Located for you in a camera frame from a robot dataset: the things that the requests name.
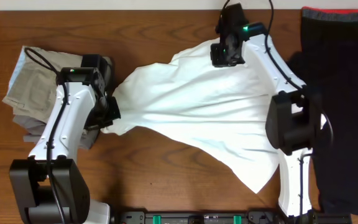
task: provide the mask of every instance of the green clip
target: green clip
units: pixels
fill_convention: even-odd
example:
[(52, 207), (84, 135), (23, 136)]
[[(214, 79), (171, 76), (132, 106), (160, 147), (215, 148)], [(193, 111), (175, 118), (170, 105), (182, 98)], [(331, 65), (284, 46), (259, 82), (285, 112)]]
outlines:
[(241, 216), (235, 215), (234, 217), (234, 224), (241, 224)]
[(153, 216), (153, 224), (161, 224), (161, 216), (160, 215)]

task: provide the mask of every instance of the black pants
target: black pants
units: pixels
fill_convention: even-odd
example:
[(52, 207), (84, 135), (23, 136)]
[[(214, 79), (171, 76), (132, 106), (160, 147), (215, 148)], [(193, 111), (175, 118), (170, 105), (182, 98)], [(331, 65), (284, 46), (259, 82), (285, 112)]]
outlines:
[(321, 88), (334, 131), (333, 147), (324, 134), (314, 149), (320, 204), (326, 213), (358, 215), (358, 13), (304, 9), (301, 43), (302, 53), (288, 64)]

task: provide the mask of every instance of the wooden table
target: wooden table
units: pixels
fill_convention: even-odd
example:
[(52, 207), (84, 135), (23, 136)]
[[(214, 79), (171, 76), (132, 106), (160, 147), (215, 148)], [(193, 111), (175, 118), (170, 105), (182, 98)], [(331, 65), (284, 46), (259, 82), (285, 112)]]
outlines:
[[(246, 11), (250, 21), (267, 23), (270, 11)], [(116, 84), (136, 67), (167, 63), (173, 54), (216, 38), (218, 11), (42, 11), (0, 12), (0, 223), (20, 223), (8, 171), (33, 144), (12, 122), (1, 102), (22, 45), (72, 54), (110, 56)], [(300, 50), (300, 12), (277, 11), (271, 32), (284, 59)], [(200, 149), (145, 128), (123, 136), (102, 134), (90, 151), (78, 152), (78, 167), (92, 198), (115, 209), (150, 211), (247, 210), (275, 207), (278, 172), (254, 194), (224, 164)], [(318, 208), (314, 172), (310, 195)]]

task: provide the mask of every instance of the garment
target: garment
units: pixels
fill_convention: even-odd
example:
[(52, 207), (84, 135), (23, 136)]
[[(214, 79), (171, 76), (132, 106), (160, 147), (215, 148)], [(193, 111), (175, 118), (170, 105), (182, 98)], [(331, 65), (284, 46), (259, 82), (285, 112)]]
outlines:
[(305, 8), (302, 15), (302, 53), (288, 65), (322, 89), (334, 131), (332, 147), (325, 138), (314, 149), (320, 204), (327, 213), (358, 215), (358, 12)]
[(184, 50), (169, 64), (137, 68), (113, 93), (122, 118), (102, 131), (153, 129), (211, 154), (257, 193), (278, 166), (265, 133), (270, 97), (247, 65), (212, 66), (217, 42)]
[[(56, 74), (26, 56), (25, 47), (23, 46), (21, 50), (9, 81), (7, 95), (2, 101), (13, 108), (15, 115), (13, 122), (28, 132), (23, 136), (24, 142), (36, 144), (55, 105)], [(80, 55), (46, 51), (37, 47), (31, 47), (31, 49), (44, 56), (58, 71), (63, 67), (81, 66), (82, 56)], [(84, 131), (79, 148), (90, 149), (98, 134), (99, 130)]]

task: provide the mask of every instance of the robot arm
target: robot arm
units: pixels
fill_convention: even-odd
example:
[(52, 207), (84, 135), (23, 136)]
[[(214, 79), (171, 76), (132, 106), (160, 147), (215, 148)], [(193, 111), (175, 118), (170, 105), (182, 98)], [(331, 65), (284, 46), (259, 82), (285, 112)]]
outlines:
[[(106, 84), (112, 66), (99, 55), (84, 55), (81, 68), (63, 68), (68, 100), (53, 137), (52, 174), (66, 223), (108, 224), (110, 206), (90, 199), (89, 189), (76, 166), (78, 145), (84, 129), (109, 126), (120, 118), (115, 98)], [(51, 186), (40, 186), (47, 178), (47, 141), (63, 105), (63, 86), (39, 142), (28, 159), (16, 159), (10, 178), (24, 223), (61, 223)]]
[[(303, 108), (300, 108), (296, 105), (296, 100), (291, 101), (289, 98), (285, 98), (288, 93), (297, 93), (297, 89), (290, 85), (282, 76), (282, 74), (277, 70), (276, 66), (271, 61), (270, 57), (266, 54), (265, 51), (265, 35), (259, 34), (253, 37), (250, 37), (249, 40), (244, 42), (243, 44), (243, 56), (244, 60), (248, 64), (248, 66), (253, 67), (256, 71), (258, 71), (259, 77), (264, 84), (264, 86), (268, 89), (268, 92), (271, 93), (272, 100), (274, 100), (274, 96), (277, 96), (279, 93), (282, 93), (283, 99), (286, 102), (277, 101), (276, 104), (271, 105), (269, 109), (269, 115), (267, 118), (267, 135), (269, 141), (272, 145), (278, 149), (278, 158), (280, 164), (280, 180), (281, 180), (281, 191), (280, 197), (278, 199), (278, 204), (282, 209), (282, 212), (287, 217), (297, 217), (300, 214), (306, 214), (309, 210), (311, 210), (311, 203), (309, 200), (309, 157), (302, 157), (307, 154), (311, 154), (313, 149), (310, 147), (312, 141), (314, 141), (313, 132), (317, 131), (314, 128), (319, 128), (319, 120), (310, 119), (312, 116), (310, 114), (302, 114), (308, 111), (302, 111)], [(300, 80), (286, 65), (283, 59), (280, 57), (278, 52), (276, 51), (272, 39), (268, 37), (268, 47), (270, 47), (270, 52), (275, 59), (275, 61), (279, 64), (280, 68), (288, 74), (291, 80), (297, 84), (298, 86), (304, 86), (304, 81)], [(295, 131), (305, 131), (304, 136), (297, 136), (294, 134), (292, 137), (288, 137), (288, 140), (293, 141), (292, 145), (286, 145), (285, 142), (279, 142), (279, 138), (284, 138), (286, 133), (278, 133), (277, 129), (281, 118), (279, 116), (283, 113), (278, 113), (277, 105), (280, 104), (281, 107), (286, 106), (286, 110), (282, 110), (284, 112), (284, 116), (287, 115), (284, 122), (287, 124), (296, 124), (292, 121), (298, 114), (299, 116), (307, 116), (309, 119), (308, 123), (299, 124), (299, 127), (293, 128), (288, 127), (287, 129), (283, 128), (282, 131), (285, 132), (295, 132)], [(315, 116), (320, 116), (319, 112), (314, 109)], [(302, 144), (305, 142), (308, 147), (297, 147), (296, 144)], [(303, 161), (303, 187), (301, 194), (301, 186), (300, 186), (300, 162)], [(302, 211), (300, 212), (300, 195), (302, 195)]]
[[(288, 68), (270, 36), (265, 46), (266, 28), (262, 23), (250, 24), (240, 4), (222, 10), (216, 32), (221, 38), (220, 43), (211, 46), (213, 65), (227, 67), (246, 63), (257, 71), (272, 98), (265, 128), (271, 145), (278, 149), (281, 179), (278, 204), (287, 218), (307, 214), (311, 204), (308, 196), (310, 158), (306, 156), (313, 152), (316, 135), (321, 129), (318, 109), (321, 96)], [(266, 47), (289, 79), (301, 86), (301, 91), (287, 82), (267, 54)]]

